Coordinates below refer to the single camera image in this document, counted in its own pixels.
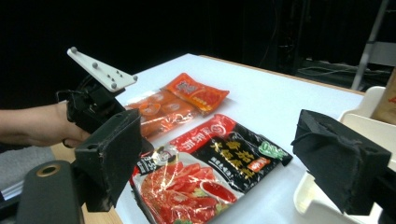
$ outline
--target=human arm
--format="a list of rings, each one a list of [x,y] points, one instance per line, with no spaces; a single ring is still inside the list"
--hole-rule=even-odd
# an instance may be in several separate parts
[[[20,110],[0,110],[0,142],[47,147],[64,143],[76,147],[89,133],[67,120],[67,104]]]

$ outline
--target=vacuum sealed package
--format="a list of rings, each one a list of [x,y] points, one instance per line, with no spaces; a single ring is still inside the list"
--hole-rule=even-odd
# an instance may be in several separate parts
[[[269,139],[216,114],[143,155],[131,184],[150,222],[206,223],[291,159]]]
[[[150,138],[196,116],[213,112],[228,93],[182,73],[160,90],[143,95],[125,107],[139,109],[142,115],[141,133]]]

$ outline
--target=white table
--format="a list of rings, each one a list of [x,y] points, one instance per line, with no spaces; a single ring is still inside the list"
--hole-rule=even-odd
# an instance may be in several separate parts
[[[290,154],[290,143],[294,139],[302,109],[339,119],[345,110],[357,107],[362,99],[361,94],[353,91],[187,54],[137,74],[137,83],[128,87],[118,96],[118,100],[126,105],[136,96],[165,86],[182,72],[196,81],[230,91],[216,113],[224,114],[251,131],[266,136]],[[211,116],[196,118],[152,141],[152,144],[159,147],[209,118]],[[334,223],[333,219],[329,220],[325,215],[306,219],[294,208],[293,193],[306,168],[293,156],[294,159],[288,166],[279,164],[247,195],[215,218],[215,222]],[[129,184],[120,196],[116,211],[124,223],[148,223],[134,201]]]

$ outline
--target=white bracket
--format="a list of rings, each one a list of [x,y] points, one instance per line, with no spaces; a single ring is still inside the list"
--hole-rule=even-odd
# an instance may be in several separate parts
[[[75,47],[68,49],[67,54],[111,92],[122,90],[137,81],[137,76],[131,76],[120,69],[102,63],[77,51]]]

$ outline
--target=gray fabric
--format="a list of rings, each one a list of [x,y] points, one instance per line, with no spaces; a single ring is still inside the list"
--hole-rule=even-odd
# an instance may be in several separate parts
[[[21,182],[25,175],[46,161],[55,157],[49,147],[26,147],[0,154],[0,190]]]

